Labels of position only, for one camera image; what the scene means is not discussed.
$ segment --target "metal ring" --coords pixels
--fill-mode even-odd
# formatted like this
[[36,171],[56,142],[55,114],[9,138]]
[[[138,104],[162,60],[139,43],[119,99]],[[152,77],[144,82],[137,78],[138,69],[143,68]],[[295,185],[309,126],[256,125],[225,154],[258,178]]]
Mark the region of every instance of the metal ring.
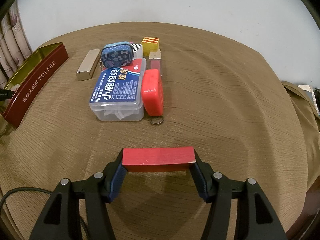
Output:
[[[159,122],[154,122],[153,120],[156,119],[156,118],[160,118],[161,117],[161,120]],[[162,124],[163,123],[163,115],[161,116],[151,116],[150,117],[150,123],[153,124],[153,125],[159,125],[159,124]]]

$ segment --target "black and white striped object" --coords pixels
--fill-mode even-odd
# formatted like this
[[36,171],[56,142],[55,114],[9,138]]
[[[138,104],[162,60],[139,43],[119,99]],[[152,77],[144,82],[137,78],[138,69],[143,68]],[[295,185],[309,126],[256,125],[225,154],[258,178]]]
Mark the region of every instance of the black and white striped object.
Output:
[[143,47],[142,44],[131,44],[133,48],[133,58],[143,57]]
[[142,47],[142,44],[131,44],[133,51],[137,51],[140,47]]

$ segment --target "blue coin purse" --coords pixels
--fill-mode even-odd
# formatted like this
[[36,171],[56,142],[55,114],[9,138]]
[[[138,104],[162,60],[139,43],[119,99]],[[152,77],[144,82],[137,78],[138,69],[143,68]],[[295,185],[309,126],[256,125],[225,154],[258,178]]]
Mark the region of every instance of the blue coin purse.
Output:
[[133,48],[127,41],[104,46],[101,52],[101,62],[104,67],[124,67],[133,60]]

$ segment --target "metal screw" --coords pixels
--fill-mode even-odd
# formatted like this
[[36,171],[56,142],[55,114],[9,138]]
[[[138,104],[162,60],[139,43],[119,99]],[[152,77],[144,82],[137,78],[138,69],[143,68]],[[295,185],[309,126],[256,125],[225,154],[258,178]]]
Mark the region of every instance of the metal screw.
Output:
[[222,178],[222,174],[220,172],[215,172],[213,174],[213,176],[216,178],[216,179],[221,179]]
[[103,177],[103,173],[102,173],[102,172],[97,172],[97,173],[94,174],[94,177],[95,177],[96,179],[100,179],[100,178]]
[[69,183],[69,180],[68,179],[62,179],[60,181],[61,185],[67,185]]
[[248,179],[248,182],[251,184],[251,185],[254,185],[257,183],[257,181],[254,179],[254,178],[249,178]]

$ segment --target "black cable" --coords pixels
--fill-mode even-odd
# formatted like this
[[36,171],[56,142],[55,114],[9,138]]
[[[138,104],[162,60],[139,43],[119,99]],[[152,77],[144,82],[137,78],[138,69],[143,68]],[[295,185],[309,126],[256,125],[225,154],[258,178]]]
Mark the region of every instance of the black cable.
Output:
[[[2,206],[5,203],[5,200],[7,199],[7,197],[9,197],[11,194],[19,192],[19,191],[38,191],[38,192],[47,193],[49,195],[52,194],[52,191],[46,190],[46,189],[43,189],[43,188],[38,188],[38,187],[17,187],[17,188],[9,190],[6,194],[4,194],[4,196],[0,200],[0,211],[2,209]],[[83,218],[81,216],[80,216],[80,223],[82,225],[83,231],[84,231],[87,239],[89,240],[90,239],[89,238],[89,231],[88,231],[86,223],[84,222],[84,220],[83,220]]]
[[14,95],[14,91],[11,90],[1,90],[0,89],[0,101],[4,101],[6,99],[11,99]]

